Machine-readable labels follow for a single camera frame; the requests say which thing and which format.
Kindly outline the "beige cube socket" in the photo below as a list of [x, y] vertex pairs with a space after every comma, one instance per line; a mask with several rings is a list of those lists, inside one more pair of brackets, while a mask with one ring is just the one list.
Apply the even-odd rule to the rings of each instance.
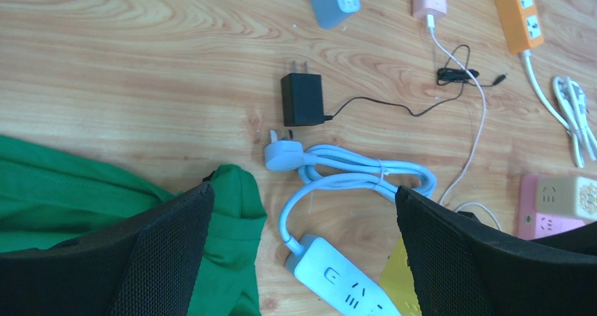
[[547, 215], [596, 221], [596, 180], [542, 177], [537, 182], [536, 209]]

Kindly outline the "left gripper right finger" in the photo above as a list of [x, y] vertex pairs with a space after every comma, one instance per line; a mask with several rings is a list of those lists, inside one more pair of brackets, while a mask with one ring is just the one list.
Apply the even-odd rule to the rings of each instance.
[[596, 225], [527, 241], [408, 187], [395, 195], [423, 315], [595, 315]]

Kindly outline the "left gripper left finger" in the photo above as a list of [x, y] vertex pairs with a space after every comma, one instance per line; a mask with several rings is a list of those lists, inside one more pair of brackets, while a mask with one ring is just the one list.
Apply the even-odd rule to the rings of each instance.
[[186, 315], [214, 202], [204, 182], [49, 249], [2, 253], [1, 314]]

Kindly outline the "yellow cube socket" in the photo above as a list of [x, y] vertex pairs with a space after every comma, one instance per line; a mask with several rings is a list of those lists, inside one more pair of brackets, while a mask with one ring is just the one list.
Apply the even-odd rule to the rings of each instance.
[[379, 283], [401, 315], [422, 315], [403, 238], [397, 241]]

